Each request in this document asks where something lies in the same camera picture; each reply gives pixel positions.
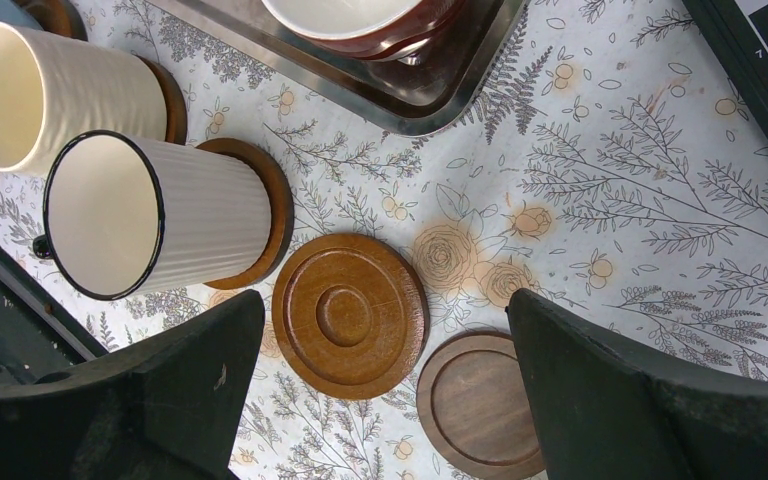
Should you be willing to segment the brown wooden coaster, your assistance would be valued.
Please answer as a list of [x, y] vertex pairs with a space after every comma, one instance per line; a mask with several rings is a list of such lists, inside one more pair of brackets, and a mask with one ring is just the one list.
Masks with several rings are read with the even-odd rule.
[[368, 400], [398, 386], [425, 347], [430, 313], [422, 282], [394, 248], [338, 233], [299, 247], [272, 298], [277, 344], [315, 390]]
[[173, 75], [162, 65], [142, 56], [138, 58], [155, 75], [166, 104], [167, 127], [165, 141], [185, 145], [187, 140], [187, 109], [182, 91]]
[[249, 166], [264, 184], [271, 211], [270, 234], [257, 261], [238, 275], [206, 282], [205, 286], [217, 290], [233, 290], [258, 283], [281, 264], [290, 245], [295, 214], [287, 177], [280, 164], [269, 153], [242, 140], [215, 138], [202, 142], [196, 148], [236, 158]]
[[45, 31], [76, 40], [88, 39], [77, 9], [66, 0], [14, 0]]

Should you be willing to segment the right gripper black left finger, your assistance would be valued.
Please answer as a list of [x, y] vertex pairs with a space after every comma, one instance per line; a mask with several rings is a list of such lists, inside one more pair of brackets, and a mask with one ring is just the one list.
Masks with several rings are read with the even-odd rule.
[[228, 479], [265, 325], [243, 291], [31, 385], [0, 385], [0, 479]]

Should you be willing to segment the white cup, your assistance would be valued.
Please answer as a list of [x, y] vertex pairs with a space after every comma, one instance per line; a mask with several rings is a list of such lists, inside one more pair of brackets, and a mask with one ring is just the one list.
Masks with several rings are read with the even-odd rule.
[[464, 5], [457, 0], [263, 0], [262, 4], [297, 36], [337, 55], [367, 61], [395, 59], [430, 40]]

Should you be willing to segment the dark walnut round coaster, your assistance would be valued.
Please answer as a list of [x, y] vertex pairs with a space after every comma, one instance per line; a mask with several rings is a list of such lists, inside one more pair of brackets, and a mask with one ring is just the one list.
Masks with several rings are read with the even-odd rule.
[[479, 479], [527, 479], [545, 470], [509, 335], [471, 332], [438, 347], [419, 376], [416, 407], [428, 440]]

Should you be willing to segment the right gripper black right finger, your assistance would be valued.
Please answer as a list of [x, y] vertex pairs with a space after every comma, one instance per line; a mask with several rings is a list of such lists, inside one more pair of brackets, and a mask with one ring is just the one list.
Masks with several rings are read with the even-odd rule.
[[702, 367], [527, 290], [507, 308], [552, 479], [768, 479], [768, 382]]

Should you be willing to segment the white ribbed mug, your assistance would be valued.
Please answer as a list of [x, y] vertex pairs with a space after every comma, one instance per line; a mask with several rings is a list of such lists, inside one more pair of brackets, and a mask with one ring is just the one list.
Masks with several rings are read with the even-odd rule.
[[265, 252], [264, 182], [219, 153], [93, 130], [58, 153], [34, 254], [95, 300], [225, 279]]

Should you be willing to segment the metal serving tray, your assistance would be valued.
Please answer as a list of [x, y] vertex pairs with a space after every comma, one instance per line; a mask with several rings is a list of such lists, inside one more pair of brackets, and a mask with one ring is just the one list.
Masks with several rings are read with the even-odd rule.
[[280, 25], [259, 1], [158, 1], [156, 7], [392, 133], [423, 136], [472, 102], [524, 1], [469, 1], [443, 32], [404, 60], [341, 58]]

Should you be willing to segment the cream yellow mug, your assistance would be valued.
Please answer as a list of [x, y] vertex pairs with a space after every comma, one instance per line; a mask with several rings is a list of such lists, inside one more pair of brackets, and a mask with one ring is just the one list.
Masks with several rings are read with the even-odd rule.
[[160, 83], [139, 57], [0, 22], [0, 172], [45, 176], [92, 130], [163, 140], [167, 121]]

